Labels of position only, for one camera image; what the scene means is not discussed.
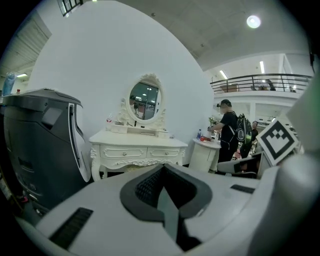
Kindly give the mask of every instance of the railing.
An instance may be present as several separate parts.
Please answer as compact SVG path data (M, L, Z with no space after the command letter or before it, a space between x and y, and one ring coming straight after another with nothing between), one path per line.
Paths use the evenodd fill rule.
M252 74L211 82L215 94L245 91L303 93L312 76L300 74Z

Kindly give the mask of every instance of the bottle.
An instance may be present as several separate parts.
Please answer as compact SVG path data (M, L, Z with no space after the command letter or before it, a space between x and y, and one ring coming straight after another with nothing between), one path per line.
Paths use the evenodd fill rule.
M16 75L12 72L6 74L6 78L4 80L3 88L2 88L2 96L8 96L11 94L12 87L14 86Z
M106 119L106 126L105 126L105 130L106 131L110 131L111 130L111 126L113 125L113 117L112 114L110 113L110 115L108 116L108 118Z
M201 129L199 129L198 134L197 134L197 136L196 136L196 139L197 139L197 140L200 140L200 138L201 138Z

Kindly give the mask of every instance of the ceiling light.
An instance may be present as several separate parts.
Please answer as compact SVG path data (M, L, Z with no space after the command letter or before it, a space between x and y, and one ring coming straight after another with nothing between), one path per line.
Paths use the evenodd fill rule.
M264 62L260 61L260 68L261 68L261 74L265 73L265 66L264 66Z
M26 77L26 76L27 76L27 74L23 73L23 74L17 75L16 77L17 77L17 78L23 78L23 77Z
M252 15L246 19L246 23L250 28L256 29L260 26L261 20L257 16Z
M224 79L228 79L228 77L226 76L225 72L223 72L222 70L220 70L221 75L223 76Z

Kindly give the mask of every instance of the backpack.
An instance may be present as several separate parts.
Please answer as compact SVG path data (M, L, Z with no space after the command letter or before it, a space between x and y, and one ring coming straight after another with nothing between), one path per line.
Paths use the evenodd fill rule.
M245 117L244 114L241 114L238 116L238 120L236 122L236 130L234 130L230 125L229 128L233 134L233 137L231 138L230 142L236 136L237 140L243 144L247 144L251 142L251 136L252 136L252 129L250 121Z

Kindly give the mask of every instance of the black cap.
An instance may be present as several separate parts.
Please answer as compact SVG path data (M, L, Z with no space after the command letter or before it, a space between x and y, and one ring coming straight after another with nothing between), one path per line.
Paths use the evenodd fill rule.
M221 101L220 106L221 106L221 104L226 104L228 107L232 107L232 104L228 99L224 99L223 101Z

